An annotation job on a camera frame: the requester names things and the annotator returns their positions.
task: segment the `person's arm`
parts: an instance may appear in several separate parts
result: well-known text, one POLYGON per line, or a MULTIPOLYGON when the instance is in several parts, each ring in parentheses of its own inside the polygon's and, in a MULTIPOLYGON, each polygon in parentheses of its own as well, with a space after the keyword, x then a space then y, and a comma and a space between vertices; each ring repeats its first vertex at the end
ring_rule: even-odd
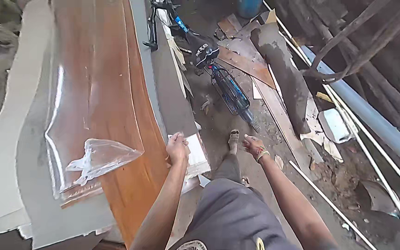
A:
POLYGON ((135 235, 131 250, 164 249, 171 236, 181 188, 188 166, 188 142, 182 133, 174 134, 166 146, 172 167, 154 205, 135 235))
MULTIPOLYGON (((245 135, 243 146, 255 159, 265 150, 262 140, 245 135)), ((304 250, 337 249, 337 243, 324 221, 300 190, 285 176, 268 154, 259 163, 268 178, 283 215, 304 250)))

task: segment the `plastic wrap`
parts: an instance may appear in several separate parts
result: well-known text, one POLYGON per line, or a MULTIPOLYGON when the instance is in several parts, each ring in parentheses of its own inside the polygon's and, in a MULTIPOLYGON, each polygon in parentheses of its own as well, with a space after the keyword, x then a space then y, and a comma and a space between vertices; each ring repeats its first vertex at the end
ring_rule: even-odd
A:
POLYGON ((81 171, 74 183, 86 185, 87 181, 117 169, 141 156, 143 152, 134 150, 111 140, 87 139, 84 156, 71 161, 67 171, 81 171))
POLYGON ((144 152, 122 9, 117 0, 53 1, 55 50, 45 138, 53 194, 65 204, 101 193, 97 176, 144 152))

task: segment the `blue barrel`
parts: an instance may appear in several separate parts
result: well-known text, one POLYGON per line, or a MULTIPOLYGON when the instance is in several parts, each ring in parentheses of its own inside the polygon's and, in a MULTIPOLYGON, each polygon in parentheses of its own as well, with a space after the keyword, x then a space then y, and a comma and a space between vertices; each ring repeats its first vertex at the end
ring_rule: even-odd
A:
POLYGON ((263 0, 238 0, 237 10, 243 18, 253 18, 259 14, 263 0))

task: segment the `left hand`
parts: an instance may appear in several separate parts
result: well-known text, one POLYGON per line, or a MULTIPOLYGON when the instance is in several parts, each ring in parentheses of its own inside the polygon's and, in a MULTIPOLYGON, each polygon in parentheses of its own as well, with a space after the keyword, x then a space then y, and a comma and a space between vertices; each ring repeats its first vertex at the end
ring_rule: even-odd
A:
POLYGON ((166 145, 166 151, 171 157, 172 164, 188 164, 189 154, 188 142, 182 132, 175 133, 166 145))

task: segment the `leg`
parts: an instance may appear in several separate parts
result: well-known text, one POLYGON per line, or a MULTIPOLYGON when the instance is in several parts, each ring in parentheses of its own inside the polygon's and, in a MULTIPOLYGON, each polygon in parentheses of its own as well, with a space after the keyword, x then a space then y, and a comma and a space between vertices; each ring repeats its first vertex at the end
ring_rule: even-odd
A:
POLYGON ((215 170, 212 179, 230 179, 237 183, 241 183, 239 161, 235 154, 229 153, 225 156, 220 166, 215 170))
POLYGON ((239 131, 234 129, 229 136, 229 154, 212 175, 213 179, 225 178, 241 183, 239 161, 237 160, 237 144, 239 143, 239 131))

